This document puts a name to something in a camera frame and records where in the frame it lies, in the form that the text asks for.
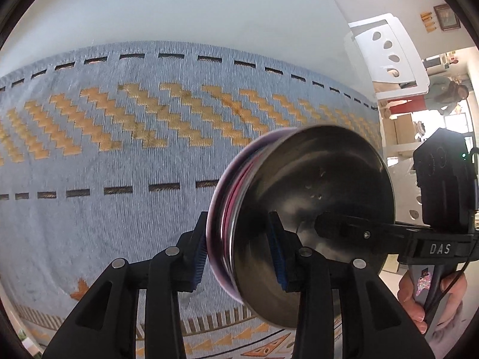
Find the stainless steel bowl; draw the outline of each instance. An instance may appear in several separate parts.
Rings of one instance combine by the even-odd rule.
[[[304,246],[329,259],[362,258],[379,272],[387,255],[322,239],[313,223],[325,211],[393,223],[394,195],[386,165],[355,132],[327,124],[279,131],[246,147],[222,177],[208,212],[208,256],[231,296],[270,324],[295,328],[299,294],[276,281],[267,213],[277,211]]]

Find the sticker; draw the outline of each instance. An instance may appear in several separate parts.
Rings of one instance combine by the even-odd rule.
[[[431,279],[431,273],[429,272],[428,268],[421,271],[421,277],[418,279],[418,290],[416,291],[416,297],[419,296],[421,291],[423,291],[424,289],[429,290],[429,288],[431,287]]]

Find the framed picture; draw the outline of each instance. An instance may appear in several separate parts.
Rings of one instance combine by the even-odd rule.
[[[436,12],[437,20],[443,31],[461,28],[459,17],[457,17],[449,5],[436,5],[434,11]]]

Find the hand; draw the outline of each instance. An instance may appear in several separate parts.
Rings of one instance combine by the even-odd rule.
[[[441,281],[442,291],[447,289],[447,287],[451,284],[452,280],[458,273],[459,272],[453,273]],[[466,280],[465,275],[462,274],[461,277],[454,284],[454,286],[451,288],[451,290],[448,292],[451,295],[449,296],[446,308],[442,313],[438,325],[446,321],[449,322],[453,318],[453,316],[456,314],[458,306],[461,304],[462,298],[464,297],[467,288],[468,281]],[[406,313],[413,320],[416,327],[418,327],[419,331],[424,334],[427,330],[427,324],[424,322],[425,311],[420,304],[416,303],[416,301],[413,300],[413,290],[414,284],[409,275],[409,271],[407,271],[401,278],[401,281],[399,281],[398,300],[399,303],[403,306]]]

